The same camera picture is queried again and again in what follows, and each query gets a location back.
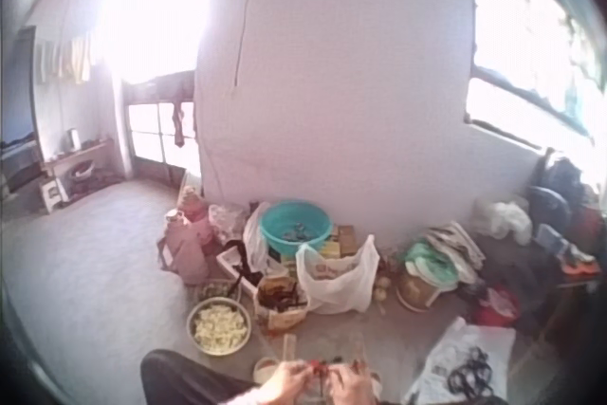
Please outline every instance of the black cable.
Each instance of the black cable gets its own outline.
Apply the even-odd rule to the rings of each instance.
[[[238,74],[240,73],[240,60],[243,54],[243,43],[245,41],[245,30],[247,28],[247,12],[248,12],[248,1],[245,0],[245,14],[243,15],[243,29],[240,32],[240,43],[238,46],[238,58],[236,60],[236,71],[234,72],[234,87],[238,86]]]
[[[468,360],[453,369],[447,377],[449,391],[454,395],[463,394],[467,400],[493,396],[493,388],[489,385],[493,370],[487,358],[487,353],[477,346],[473,347]]]

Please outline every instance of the metal bowl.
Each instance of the metal bowl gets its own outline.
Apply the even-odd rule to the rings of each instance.
[[[222,352],[222,353],[217,353],[217,352],[213,352],[213,351],[205,349],[196,341],[196,339],[193,336],[195,333],[194,320],[196,319],[198,312],[204,308],[208,308],[213,305],[227,305],[229,307],[236,309],[236,311],[238,311],[242,314],[243,318],[245,319],[245,326],[247,327],[247,334],[243,337],[242,341],[240,343],[238,343],[236,346],[232,347],[230,350]],[[222,357],[222,356],[228,356],[228,355],[232,355],[232,354],[236,353],[237,351],[242,349],[243,346],[245,346],[247,344],[248,340],[250,339],[252,325],[251,325],[250,316],[248,315],[247,310],[241,304],[237,303],[235,300],[228,299],[228,298],[210,298],[210,299],[207,299],[206,301],[203,301],[200,304],[197,304],[192,309],[192,311],[190,312],[190,315],[188,316],[188,322],[187,322],[186,328],[188,331],[188,335],[190,336],[190,339],[193,341],[194,345],[196,345],[196,348],[198,348],[200,351],[202,351],[206,355]]]

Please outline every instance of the white plastic bag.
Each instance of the white plastic bag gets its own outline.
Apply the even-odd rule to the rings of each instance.
[[[466,361],[473,347],[487,353],[487,363],[493,372],[489,385],[493,394],[507,400],[508,364],[515,339],[516,330],[512,328],[475,326],[457,317],[426,357],[424,370],[400,403],[409,403],[413,395],[417,395],[418,405],[463,400],[463,395],[449,391],[447,377]]]
[[[247,220],[243,241],[247,248],[248,265],[251,272],[263,272],[267,267],[267,241],[261,231],[262,215],[270,207],[261,203]]]
[[[217,240],[222,246],[228,241],[243,239],[248,212],[233,204],[209,206],[209,222]]]
[[[489,203],[477,200],[472,226],[479,234],[504,239],[513,231],[514,239],[521,246],[531,242],[533,225],[527,213],[517,202]]]
[[[308,244],[297,250],[297,277],[309,299],[309,310],[334,314],[357,310],[371,304],[379,254],[375,236],[367,237],[356,255],[326,260]]]

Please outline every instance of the chopped food in bowl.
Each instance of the chopped food in bowl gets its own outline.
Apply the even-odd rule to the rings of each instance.
[[[210,298],[192,310],[188,330],[203,353],[226,356],[247,344],[250,317],[247,310],[232,299]]]

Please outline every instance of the small box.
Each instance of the small box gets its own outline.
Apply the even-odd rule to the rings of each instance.
[[[319,254],[327,260],[339,260],[341,258],[340,243],[335,241],[326,241]]]
[[[333,225],[331,234],[326,238],[327,241],[339,242],[340,241],[340,227]]]
[[[359,251],[359,245],[357,244],[354,227],[352,225],[340,225],[338,226],[338,233],[341,257],[356,255]]]

